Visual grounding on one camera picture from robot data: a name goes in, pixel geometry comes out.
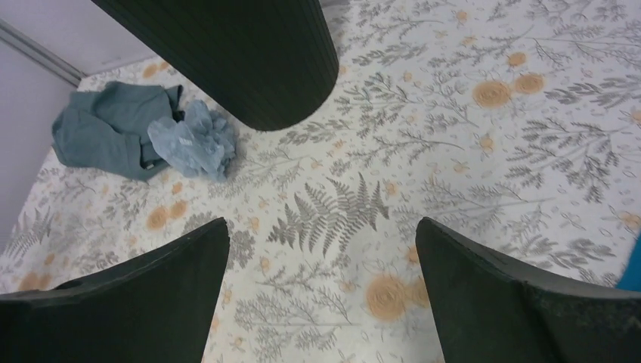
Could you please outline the black plastic trash bin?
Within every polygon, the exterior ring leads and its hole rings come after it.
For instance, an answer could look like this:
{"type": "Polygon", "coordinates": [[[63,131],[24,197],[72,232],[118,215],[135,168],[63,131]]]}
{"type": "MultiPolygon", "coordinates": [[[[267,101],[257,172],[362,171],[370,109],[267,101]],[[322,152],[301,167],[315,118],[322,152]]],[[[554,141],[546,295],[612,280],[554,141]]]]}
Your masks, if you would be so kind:
{"type": "Polygon", "coordinates": [[[329,97],[339,59],[317,1],[100,1],[241,123],[278,131],[329,97]]]}

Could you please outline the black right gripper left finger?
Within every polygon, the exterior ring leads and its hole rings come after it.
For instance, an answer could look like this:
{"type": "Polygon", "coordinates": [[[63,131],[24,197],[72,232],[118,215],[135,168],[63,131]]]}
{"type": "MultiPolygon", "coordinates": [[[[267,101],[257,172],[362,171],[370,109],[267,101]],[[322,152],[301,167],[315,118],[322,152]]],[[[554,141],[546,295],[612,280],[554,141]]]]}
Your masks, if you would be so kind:
{"type": "Polygon", "coordinates": [[[199,362],[228,263],[214,219],[50,290],[1,297],[3,362],[199,362]]]}

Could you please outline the light blue plastic trash bag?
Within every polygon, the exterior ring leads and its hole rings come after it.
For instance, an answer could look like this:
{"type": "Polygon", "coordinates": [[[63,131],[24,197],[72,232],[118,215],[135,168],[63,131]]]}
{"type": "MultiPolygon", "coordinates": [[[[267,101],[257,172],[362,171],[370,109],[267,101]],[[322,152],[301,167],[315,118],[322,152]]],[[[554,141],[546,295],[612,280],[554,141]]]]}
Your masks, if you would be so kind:
{"type": "Polygon", "coordinates": [[[191,101],[181,121],[169,117],[154,120],[147,134],[156,153],[183,176],[227,180],[226,169],[236,156],[236,132],[204,101],[191,101]]]}

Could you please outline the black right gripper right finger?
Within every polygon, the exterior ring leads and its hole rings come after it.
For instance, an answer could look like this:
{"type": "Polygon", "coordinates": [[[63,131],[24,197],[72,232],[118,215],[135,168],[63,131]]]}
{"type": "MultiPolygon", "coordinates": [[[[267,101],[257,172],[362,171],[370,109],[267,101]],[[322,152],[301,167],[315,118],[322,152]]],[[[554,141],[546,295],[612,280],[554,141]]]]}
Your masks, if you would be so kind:
{"type": "Polygon", "coordinates": [[[638,362],[640,294],[563,277],[425,217],[416,250],[447,362],[638,362]]]}

